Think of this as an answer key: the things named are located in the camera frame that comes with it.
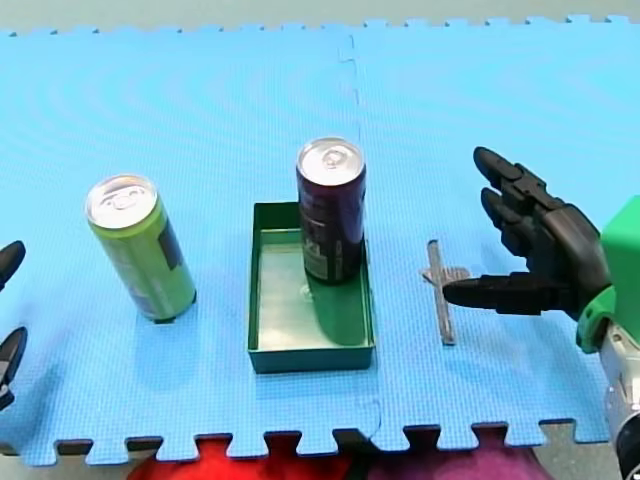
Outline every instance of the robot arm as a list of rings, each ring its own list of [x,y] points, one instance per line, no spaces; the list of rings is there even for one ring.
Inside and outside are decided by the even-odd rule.
[[[24,255],[24,245],[19,241],[0,250],[0,290],[16,273]],[[14,330],[0,343],[0,411],[13,403],[14,397],[9,384],[20,365],[26,344],[27,329],[24,327]]]
[[[482,147],[474,161],[500,192],[483,189],[482,205],[529,272],[453,282],[443,288],[445,298],[498,313],[562,310],[577,320],[577,344],[599,352],[608,379],[605,415],[620,471],[625,480],[640,480],[640,196],[600,236],[524,166]]]

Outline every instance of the blue foam mat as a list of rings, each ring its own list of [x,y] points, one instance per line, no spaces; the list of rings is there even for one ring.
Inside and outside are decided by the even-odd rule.
[[[600,227],[635,193],[638,27],[489,23],[0,38],[0,243],[28,248],[0,295],[0,337],[31,333],[0,442],[50,465],[55,442],[78,439],[93,441],[90,464],[156,436],[162,460],[195,458],[194,437],[213,434],[232,435],[234,456],[266,454],[263,434],[283,431],[302,433],[301,454],[335,452],[340,429],[402,450],[405,427],[439,425],[441,448],[469,448],[473,425],[508,424],[508,444],[531,445],[539,422],[572,419],[578,441],[605,440],[604,379],[571,321],[454,308],[458,346],[445,350],[418,271],[434,237],[474,274],[523,266],[481,211],[477,144]],[[251,207],[295,198],[296,152],[325,135],[359,142],[370,166],[376,359],[256,376]],[[198,284],[174,325],[136,314],[84,220],[90,186],[121,171],[158,185]]]

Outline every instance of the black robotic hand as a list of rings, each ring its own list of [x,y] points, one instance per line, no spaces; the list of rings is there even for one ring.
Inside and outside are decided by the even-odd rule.
[[[524,166],[484,147],[474,150],[473,160],[500,192],[482,189],[482,206],[504,246],[526,258],[529,272],[453,282],[443,288],[445,299],[498,313],[563,310],[577,320],[610,285],[600,233],[577,207],[550,196],[546,183]]]
[[[24,259],[25,248],[22,242],[13,242],[0,250],[0,290],[13,276]],[[9,334],[0,343],[0,410],[13,402],[9,384],[16,374],[27,343],[27,329],[20,327]]]

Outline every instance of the green tray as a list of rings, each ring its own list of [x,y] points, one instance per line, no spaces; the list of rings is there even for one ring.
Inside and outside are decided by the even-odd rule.
[[[368,368],[374,348],[366,255],[360,275],[328,286],[305,273],[298,204],[253,213],[249,355],[257,373]]]

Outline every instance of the aluminum can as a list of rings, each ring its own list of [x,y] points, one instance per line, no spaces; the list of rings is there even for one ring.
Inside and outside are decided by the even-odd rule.
[[[303,147],[296,171],[305,270],[325,283],[347,281],[363,258],[362,153],[341,138],[321,138]]]
[[[196,288],[154,185],[117,175],[87,196],[89,226],[140,312],[171,320],[195,302]]]

